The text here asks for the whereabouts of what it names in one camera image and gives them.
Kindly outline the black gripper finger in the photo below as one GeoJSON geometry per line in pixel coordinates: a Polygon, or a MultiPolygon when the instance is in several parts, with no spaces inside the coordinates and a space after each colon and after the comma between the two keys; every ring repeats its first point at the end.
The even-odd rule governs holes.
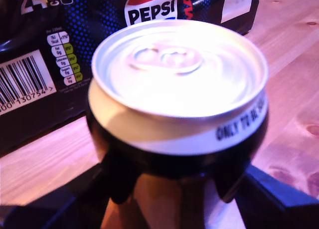
{"type": "Polygon", "coordinates": [[[317,229],[319,201],[260,169],[224,165],[216,169],[223,201],[234,199],[247,229],[317,229]]]}
{"type": "Polygon", "coordinates": [[[128,168],[105,172],[95,165],[25,206],[1,206],[2,229],[98,229],[111,198],[123,202],[135,183],[128,168]]]}

